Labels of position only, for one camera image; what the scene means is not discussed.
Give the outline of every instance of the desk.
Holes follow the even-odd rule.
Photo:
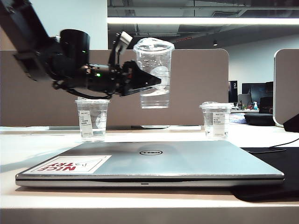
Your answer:
[[[268,147],[298,133],[276,126],[231,124],[228,141]],[[198,127],[107,131],[107,142],[206,140]],[[1,223],[299,223],[299,202],[248,203],[226,189],[55,189],[16,186],[14,176],[79,145],[79,131],[2,129]],[[299,146],[299,142],[289,145]]]
[[[231,110],[231,113],[259,113],[259,110]]]

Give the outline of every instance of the plastic cup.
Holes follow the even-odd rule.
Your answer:
[[[228,103],[204,102],[199,105],[204,114],[206,137],[226,139],[228,137],[229,115],[233,105]]]
[[[161,84],[140,92],[142,109],[168,108],[170,100],[171,52],[174,45],[156,38],[143,38],[134,46],[141,70],[161,79]]]
[[[78,98],[77,103],[82,141],[104,141],[109,100]]]

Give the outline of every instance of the fluorescent light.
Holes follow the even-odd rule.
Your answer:
[[[108,17],[108,24],[299,25],[293,18]]]

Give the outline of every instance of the cubicle divider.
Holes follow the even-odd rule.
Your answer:
[[[21,70],[13,54],[1,51],[1,126],[77,126],[73,96],[54,90],[51,82],[34,82]],[[106,64],[110,50],[91,50],[90,63]],[[126,50],[121,63],[135,59]],[[107,126],[202,125],[199,105],[228,101],[228,53],[223,49],[174,50],[171,62],[170,106],[141,109],[139,93],[114,95]]]
[[[275,53],[273,118],[286,130],[299,131],[299,49],[281,49]]]

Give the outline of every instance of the sticker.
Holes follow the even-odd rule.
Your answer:
[[[225,137],[226,128],[229,124],[229,113],[214,112],[213,113],[213,136]]]
[[[82,137],[93,136],[93,126],[89,111],[79,111],[79,124]]]
[[[110,155],[57,156],[24,174],[92,174]]]

